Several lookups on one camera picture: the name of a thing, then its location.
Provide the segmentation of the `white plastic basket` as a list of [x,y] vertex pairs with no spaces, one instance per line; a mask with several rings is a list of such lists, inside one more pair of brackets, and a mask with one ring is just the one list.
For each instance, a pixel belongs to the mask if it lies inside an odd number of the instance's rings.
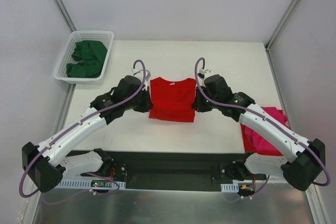
[[[83,40],[100,41],[103,43],[103,45],[107,49],[107,55],[102,65],[101,74],[100,76],[96,78],[70,78],[67,76],[67,73],[66,73],[67,64],[75,63],[71,55],[74,52],[76,43],[83,41]],[[58,57],[58,60],[57,60],[57,63],[56,63],[56,66],[53,72],[54,78],[56,80],[61,80],[69,84],[101,85],[103,83],[104,73],[105,73],[105,70],[106,70],[106,67],[109,61],[109,57],[111,55],[111,48],[112,48],[113,40],[114,40],[114,33],[112,31],[106,31],[106,30],[76,30],[76,31],[73,31],[69,35]]]

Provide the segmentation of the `right aluminium frame post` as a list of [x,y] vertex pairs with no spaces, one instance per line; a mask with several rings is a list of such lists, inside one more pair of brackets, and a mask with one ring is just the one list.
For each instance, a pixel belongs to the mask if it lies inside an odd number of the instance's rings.
[[265,50],[266,50],[266,52],[270,51],[271,47],[275,43],[277,37],[279,36],[279,34],[281,33],[281,31],[285,27],[288,19],[290,18],[290,16],[294,12],[295,8],[297,7],[297,5],[299,4],[300,1],[301,0],[291,0],[290,1],[288,7],[286,8],[285,12],[283,13],[283,15],[282,15],[282,17],[281,17],[278,25],[276,26],[274,32],[271,35],[270,39],[265,44]]

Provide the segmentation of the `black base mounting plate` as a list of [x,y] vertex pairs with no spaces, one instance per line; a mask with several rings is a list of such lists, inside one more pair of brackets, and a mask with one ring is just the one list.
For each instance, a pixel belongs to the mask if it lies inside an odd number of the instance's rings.
[[127,189],[220,191],[233,179],[225,173],[245,154],[103,151],[95,174],[124,182]]

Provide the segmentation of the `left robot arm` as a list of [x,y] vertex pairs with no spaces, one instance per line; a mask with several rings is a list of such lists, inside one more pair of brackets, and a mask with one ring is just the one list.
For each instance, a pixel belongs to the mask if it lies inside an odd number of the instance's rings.
[[112,158],[96,148],[85,154],[68,156],[94,132],[122,117],[127,110],[146,113],[153,105],[150,100],[146,71],[144,78],[137,72],[125,76],[109,92],[97,96],[84,113],[49,139],[22,147],[24,176],[28,176],[41,193],[55,188],[63,178],[95,173],[108,177],[112,174]]

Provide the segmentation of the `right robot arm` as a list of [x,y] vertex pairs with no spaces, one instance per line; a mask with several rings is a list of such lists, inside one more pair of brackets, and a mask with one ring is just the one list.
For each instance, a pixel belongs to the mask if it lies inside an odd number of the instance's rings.
[[259,134],[282,154],[271,156],[248,152],[225,168],[228,177],[244,180],[253,174],[277,176],[300,191],[317,184],[316,178],[326,171],[326,149],[321,140],[309,140],[293,132],[247,94],[232,93],[225,79],[218,74],[200,71],[196,72],[195,79],[197,88],[193,108],[197,112],[217,109],[222,115]]

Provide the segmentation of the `green t shirt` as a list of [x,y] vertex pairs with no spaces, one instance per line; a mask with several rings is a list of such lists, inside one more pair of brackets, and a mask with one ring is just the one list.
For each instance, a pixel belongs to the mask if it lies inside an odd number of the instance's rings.
[[107,56],[105,45],[96,40],[83,40],[76,43],[71,58],[75,63],[68,63],[68,78],[97,78],[101,75]]

